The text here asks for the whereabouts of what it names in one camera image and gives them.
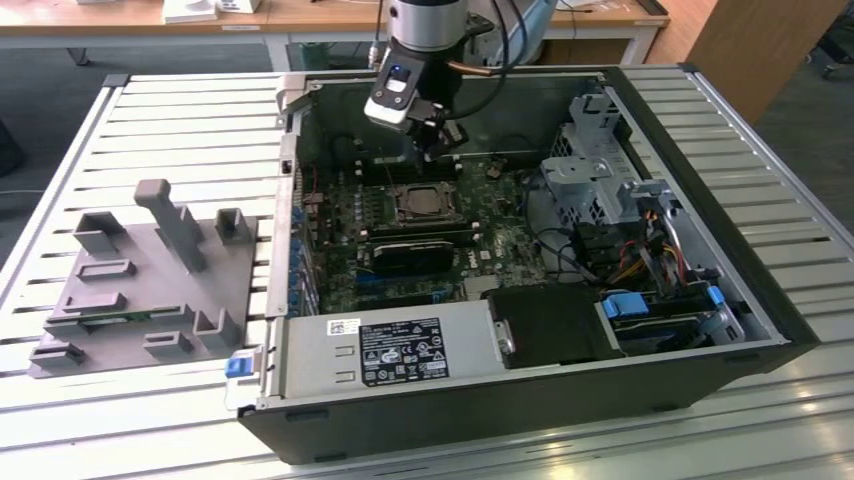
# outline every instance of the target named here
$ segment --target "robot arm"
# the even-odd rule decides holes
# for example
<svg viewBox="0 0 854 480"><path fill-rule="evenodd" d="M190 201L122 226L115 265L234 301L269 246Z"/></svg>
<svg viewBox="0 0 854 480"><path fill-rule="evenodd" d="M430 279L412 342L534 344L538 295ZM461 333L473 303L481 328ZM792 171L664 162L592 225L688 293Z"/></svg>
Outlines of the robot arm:
<svg viewBox="0 0 854 480"><path fill-rule="evenodd" d="M509 28L497 0L490 0L502 36L504 61L498 68L464 63L468 42L496 28L482 16L470 13L469 0L393 0L389 7L389 50L365 113L372 121L410 136L420 164L466 143L466 131L457 120L481 110L498 96L508 71L533 50L529 30L538 32L537 42L542 39L545 28L526 25L514 0L505 1L517 17L522 46L510 62L514 48ZM554 2L534 1L533 6L541 9L537 2L545 2L545 5ZM550 15L533 18L548 24ZM461 108L456 101L464 74L501 76L494 91L468 108Z"/></svg>

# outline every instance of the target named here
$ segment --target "blue latch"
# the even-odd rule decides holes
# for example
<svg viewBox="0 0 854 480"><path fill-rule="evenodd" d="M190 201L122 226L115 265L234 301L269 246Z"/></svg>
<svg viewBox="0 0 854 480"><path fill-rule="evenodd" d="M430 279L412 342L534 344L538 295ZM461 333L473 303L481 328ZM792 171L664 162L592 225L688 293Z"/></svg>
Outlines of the blue latch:
<svg viewBox="0 0 854 480"><path fill-rule="evenodd" d="M724 298L724 292L721 289L718 287L709 287L706 291L709 292L709 298L716 302L716 305L724 305L726 299Z"/></svg>
<svg viewBox="0 0 854 480"><path fill-rule="evenodd" d="M301 224L301 223L303 223L303 220L305 220L303 209L299 208L299 207L293 207L291 208L291 223Z"/></svg>
<svg viewBox="0 0 854 480"><path fill-rule="evenodd" d="M645 315L650 313L644 295L637 292L616 293L602 301L602 308L609 318Z"/></svg>
<svg viewBox="0 0 854 480"><path fill-rule="evenodd" d="M234 357L226 362L226 378L253 375L253 357Z"/></svg>

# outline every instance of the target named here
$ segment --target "metal bracket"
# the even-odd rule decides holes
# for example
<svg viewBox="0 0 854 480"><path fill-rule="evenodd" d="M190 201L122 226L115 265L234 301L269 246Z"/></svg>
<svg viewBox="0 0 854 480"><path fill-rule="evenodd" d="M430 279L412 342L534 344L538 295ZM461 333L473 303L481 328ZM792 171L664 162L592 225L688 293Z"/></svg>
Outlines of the metal bracket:
<svg viewBox="0 0 854 480"><path fill-rule="evenodd" d="M294 175L294 166L297 165L297 139L299 135L286 133L282 135L282 143L279 144L279 165L282 166L279 173L282 175Z"/></svg>
<svg viewBox="0 0 854 480"><path fill-rule="evenodd" d="M277 88L277 104L281 112L277 119L278 125L286 125L287 116L309 106L310 91L306 74L286 73L282 76L282 85Z"/></svg>

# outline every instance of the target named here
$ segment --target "white table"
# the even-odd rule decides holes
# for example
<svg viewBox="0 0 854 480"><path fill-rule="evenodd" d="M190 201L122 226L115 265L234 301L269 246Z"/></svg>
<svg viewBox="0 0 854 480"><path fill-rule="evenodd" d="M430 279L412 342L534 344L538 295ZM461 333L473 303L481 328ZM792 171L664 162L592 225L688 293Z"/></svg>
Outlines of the white table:
<svg viewBox="0 0 854 480"><path fill-rule="evenodd" d="M174 201L198 219L222 207L262 216L247 344L262 340L277 76L137 76L102 89L0 273L0 472L206 480L851 478L854 239L700 75L670 67L626 73L824 345L686 410L309 468L281 463L226 410L223 361L31 379L27 357L79 248L69 231L82 211L103 208L123 223L150 221L131 195L153 176L170 180Z"/></svg>

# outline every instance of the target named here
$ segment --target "warning label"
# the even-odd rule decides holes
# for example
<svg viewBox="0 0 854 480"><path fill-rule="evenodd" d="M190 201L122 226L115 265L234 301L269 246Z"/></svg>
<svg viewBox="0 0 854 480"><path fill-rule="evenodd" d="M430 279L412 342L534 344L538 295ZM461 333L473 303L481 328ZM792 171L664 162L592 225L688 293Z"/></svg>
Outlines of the warning label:
<svg viewBox="0 0 854 480"><path fill-rule="evenodd" d="M360 327L362 383L369 387L449 376L438 318Z"/></svg>

